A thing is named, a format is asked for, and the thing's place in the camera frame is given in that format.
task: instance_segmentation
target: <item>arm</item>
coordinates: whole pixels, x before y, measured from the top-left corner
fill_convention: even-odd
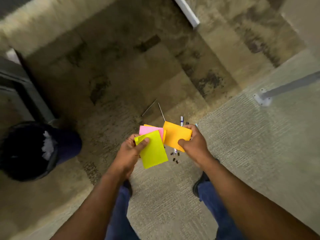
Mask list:
[[[192,138],[179,140],[179,145],[208,175],[228,213],[248,239],[320,239],[308,226],[215,160],[195,125],[185,127],[192,130]]]
[[[79,209],[60,227],[51,240],[102,240],[123,181],[130,176],[140,151],[149,139],[135,146],[131,135],[122,143],[114,162]]]

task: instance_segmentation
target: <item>pink sticky note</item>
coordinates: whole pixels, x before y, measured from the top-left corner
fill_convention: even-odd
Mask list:
[[[160,127],[151,127],[151,126],[143,126],[140,125],[139,135],[145,135],[154,131],[159,131],[161,139],[163,141],[163,128]]]

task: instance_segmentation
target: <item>person's left hand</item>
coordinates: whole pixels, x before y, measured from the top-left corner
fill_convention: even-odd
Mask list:
[[[125,173],[126,178],[129,178],[134,166],[139,159],[139,153],[144,149],[150,139],[145,138],[142,142],[136,145],[134,138],[139,136],[139,134],[132,134],[128,139],[126,139],[120,146],[120,149],[115,157],[112,165],[117,169],[120,169]]]

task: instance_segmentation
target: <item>sticky note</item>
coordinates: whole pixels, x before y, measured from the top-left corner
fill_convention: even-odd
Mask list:
[[[155,127],[155,126],[148,125],[148,124],[144,124],[143,126]],[[165,143],[166,134],[167,134],[167,131],[165,129],[163,129],[163,138],[162,138],[163,143]]]
[[[163,131],[164,131],[164,129],[160,128],[160,127],[141,125],[140,129],[139,129],[139,135],[142,136],[142,135],[148,134],[150,132],[154,132],[154,131],[159,131],[160,136],[161,136],[161,140],[162,140],[162,142],[164,142],[164,140],[163,140]]]
[[[148,145],[140,152],[140,157],[144,168],[150,168],[155,165],[164,163],[168,161],[166,150],[163,146],[162,139],[158,130],[148,133],[146,135],[138,136],[134,138],[134,141],[138,145],[148,137],[150,142]]]
[[[192,130],[168,121],[164,122],[163,128],[167,131],[164,144],[184,152],[184,149],[179,146],[178,141],[180,139],[189,141],[191,139]]]

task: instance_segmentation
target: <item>blue trash can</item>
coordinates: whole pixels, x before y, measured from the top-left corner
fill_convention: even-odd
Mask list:
[[[43,157],[47,132],[53,152]],[[82,141],[78,133],[50,125],[27,121],[9,128],[0,145],[0,169],[18,181],[32,181],[48,175],[56,165],[78,155]]]

